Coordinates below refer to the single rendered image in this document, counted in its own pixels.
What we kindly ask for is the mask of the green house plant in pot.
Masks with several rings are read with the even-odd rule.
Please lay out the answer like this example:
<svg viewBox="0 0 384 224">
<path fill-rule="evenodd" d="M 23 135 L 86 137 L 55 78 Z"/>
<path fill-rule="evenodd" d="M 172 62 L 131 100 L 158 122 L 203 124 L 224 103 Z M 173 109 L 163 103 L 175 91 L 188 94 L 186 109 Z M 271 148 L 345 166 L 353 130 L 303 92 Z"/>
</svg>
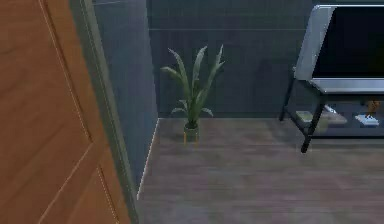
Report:
<svg viewBox="0 0 384 224">
<path fill-rule="evenodd" d="M 204 46 L 198 51 L 193 64 L 191 79 L 188 79 L 186 67 L 181 56 L 173 49 L 169 49 L 169 52 L 176 59 L 178 69 L 169 66 L 160 68 L 162 72 L 167 73 L 182 86 L 183 99 L 178 100 L 181 107 L 175 107 L 171 113 L 183 112 L 186 115 L 186 122 L 183 126 L 184 145 L 188 142 L 198 143 L 200 137 L 199 119 L 202 112 L 209 114 L 211 117 L 214 116 L 212 110 L 205 107 L 205 102 L 216 75 L 225 64 L 225 62 L 222 61 L 224 46 L 220 47 L 220 50 L 215 57 L 214 64 L 212 65 L 207 78 L 207 83 L 204 86 L 201 86 L 199 75 L 206 50 L 207 46 Z"/>
</svg>

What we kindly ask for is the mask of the green book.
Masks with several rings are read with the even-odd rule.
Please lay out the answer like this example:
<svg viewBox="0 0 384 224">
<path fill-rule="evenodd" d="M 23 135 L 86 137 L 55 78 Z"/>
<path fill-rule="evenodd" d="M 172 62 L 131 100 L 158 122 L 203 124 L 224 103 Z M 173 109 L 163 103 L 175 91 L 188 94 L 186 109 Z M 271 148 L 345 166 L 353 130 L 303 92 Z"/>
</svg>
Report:
<svg viewBox="0 0 384 224">
<path fill-rule="evenodd" d="M 303 122 L 311 122 L 313 115 L 309 111 L 297 111 L 296 115 L 303 121 Z"/>
</svg>

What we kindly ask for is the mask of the black television stand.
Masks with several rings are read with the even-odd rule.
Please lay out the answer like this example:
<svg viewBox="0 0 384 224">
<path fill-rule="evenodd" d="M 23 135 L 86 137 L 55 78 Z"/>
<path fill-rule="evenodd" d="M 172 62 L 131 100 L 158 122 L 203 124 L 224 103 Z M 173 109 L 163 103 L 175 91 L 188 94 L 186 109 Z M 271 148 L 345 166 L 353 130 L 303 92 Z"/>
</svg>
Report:
<svg viewBox="0 0 384 224">
<path fill-rule="evenodd" d="M 307 89 L 313 96 L 316 97 L 316 108 L 309 122 L 304 122 L 296 113 L 289 109 L 289 100 L 292 95 L 292 90 L 295 85 L 300 85 Z M 384 139 L 384 132 L 380 135 L 353 135 L 353 134 L 316 134 L 316 130 L 320 127 L 320 119 L 322 117 L 325 106 L 329 101 L 334 102 L 353 102 L 353 101 L 384 101 L 384 88 L 358 89 L 358 88 L 336 88 L 327 90 L 319 84 L 314 84 L 310 81 L 297 80 L 292 78 L 289 81 L 287 92 L 285 94 L 284 103 L 279 115 L 279 120 L 283 121 L 285 116 L 296 125 L 299 131 L 304 136 L 301 145 L 301 152 L 306 153 L 310 142 L 313 139 Z"/>
</svg>

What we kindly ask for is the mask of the brown wooden room door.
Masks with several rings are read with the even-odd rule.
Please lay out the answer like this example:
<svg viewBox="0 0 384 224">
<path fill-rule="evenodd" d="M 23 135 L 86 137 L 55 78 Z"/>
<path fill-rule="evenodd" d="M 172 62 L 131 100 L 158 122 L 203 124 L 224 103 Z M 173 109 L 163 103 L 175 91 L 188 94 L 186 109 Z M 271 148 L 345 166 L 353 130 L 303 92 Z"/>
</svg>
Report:
<svg viewBox="0 0 384 224">
<path fill-rule="evenodd" d="M 133 224 L 68 0 L 0 0 L 0 224 Z"/>
</svg>

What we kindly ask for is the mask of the grey television set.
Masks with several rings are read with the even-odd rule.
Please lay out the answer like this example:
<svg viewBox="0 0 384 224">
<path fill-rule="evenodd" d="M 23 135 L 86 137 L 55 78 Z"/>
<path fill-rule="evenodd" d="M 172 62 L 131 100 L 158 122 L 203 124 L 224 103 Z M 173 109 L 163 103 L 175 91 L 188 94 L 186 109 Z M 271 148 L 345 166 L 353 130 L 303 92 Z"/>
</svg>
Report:
<svg viewBox="0 0 384 224">
<path fill-rule="evenodd" d="M 384 3 L 314 6 L 294 77 L 326 91 L 384 92 Z"/>
</svg>

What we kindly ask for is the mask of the pale blue book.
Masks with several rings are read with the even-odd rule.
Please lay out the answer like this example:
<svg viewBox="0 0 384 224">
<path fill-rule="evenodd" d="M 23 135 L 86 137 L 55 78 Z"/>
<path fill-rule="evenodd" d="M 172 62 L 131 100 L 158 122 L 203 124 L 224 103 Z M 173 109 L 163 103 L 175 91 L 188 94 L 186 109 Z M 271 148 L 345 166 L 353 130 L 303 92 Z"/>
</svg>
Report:
<svg viewBox="0 0 384 224">
<path fill-rule="evenodd" d="M 355 119 L 358 120 L 360 123 L 362 123 L 365 126 L 378 126 L 379 121 L 372 117 L 372 116 L 366 116 L 364 114 L 356 115 Z"/>
</svg>

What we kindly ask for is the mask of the small orange figurine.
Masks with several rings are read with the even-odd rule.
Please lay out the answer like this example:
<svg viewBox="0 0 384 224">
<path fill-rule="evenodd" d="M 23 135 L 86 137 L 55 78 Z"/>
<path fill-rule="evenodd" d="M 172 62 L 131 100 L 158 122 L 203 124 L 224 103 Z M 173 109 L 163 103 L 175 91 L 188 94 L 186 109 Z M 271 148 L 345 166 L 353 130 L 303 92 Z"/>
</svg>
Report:
<svg viewBox="0 0 384 224">
<path fill-rule="evenodd" d="M 368 102 L 368 111 L 366 113 L 367 116 L 373 116 L 378 108 L 380 107 L 380 102 L 376 100 L 372 100 Z"/>
</svg>

